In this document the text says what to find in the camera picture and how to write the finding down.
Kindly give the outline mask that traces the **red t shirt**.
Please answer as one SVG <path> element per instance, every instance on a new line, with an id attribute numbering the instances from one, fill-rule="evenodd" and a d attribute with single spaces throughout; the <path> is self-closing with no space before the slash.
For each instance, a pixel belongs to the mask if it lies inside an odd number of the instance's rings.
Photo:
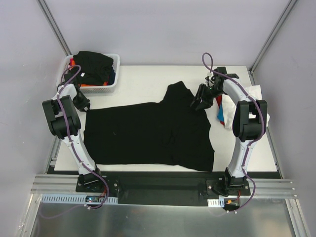
<path id="1" fill-rule="evenodd" d="M 222 95 L 216 97 L 216 102 L 218 107 L 221 107 L 222 104 Z"/>

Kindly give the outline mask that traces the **white plastic laundry basket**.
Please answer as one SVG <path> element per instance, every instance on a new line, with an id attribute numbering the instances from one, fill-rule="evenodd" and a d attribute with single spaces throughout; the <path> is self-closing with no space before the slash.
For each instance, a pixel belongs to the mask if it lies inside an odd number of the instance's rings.
<path id="1" fill-rule="evenodd" d="M 102 54 L 80 51 L 67 56 L 58 71 L 56 84 L 69 80 L 76 72 L 74 83 L 84 93 L 111 93 L 119 78 L 120 57 L 117 54 Z"/>

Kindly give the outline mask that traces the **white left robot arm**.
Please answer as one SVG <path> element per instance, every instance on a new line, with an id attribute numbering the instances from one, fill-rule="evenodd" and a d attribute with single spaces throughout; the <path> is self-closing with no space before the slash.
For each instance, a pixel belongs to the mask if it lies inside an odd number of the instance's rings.
<path id="1" fill-rule="evenodd" d="M 211 171 L 214 151 L 210 123 L 198 111 L 182 81 L 170 84 L 160 102 L 91 109 L 72 81 L 43 102 L 50 132 L 70 150 L 79 183 L 99 192 L 105 181 L 99 165 L 181 166 Z"/>

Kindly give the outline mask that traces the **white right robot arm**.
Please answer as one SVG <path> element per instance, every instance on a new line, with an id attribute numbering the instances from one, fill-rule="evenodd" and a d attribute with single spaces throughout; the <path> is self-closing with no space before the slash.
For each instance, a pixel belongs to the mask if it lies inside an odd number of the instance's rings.
<path id="1" fill-rule="evenodd" d="M 191 104 L 196 110 L 212 107 L 214 98 L 228 95 L 236 106 L 233 134 L 236 138 L 232 159 L 222 180 L 212 184 L 214 193 L 227 197 L 241 191 L 248 183 L 247 166 L 257 141 L 267 127 L 267 102 L 251 96 L 240 84 L 237 74 L 229 74 L 225 67 L 218 67 L 213 75 L 200 84 Z"/>

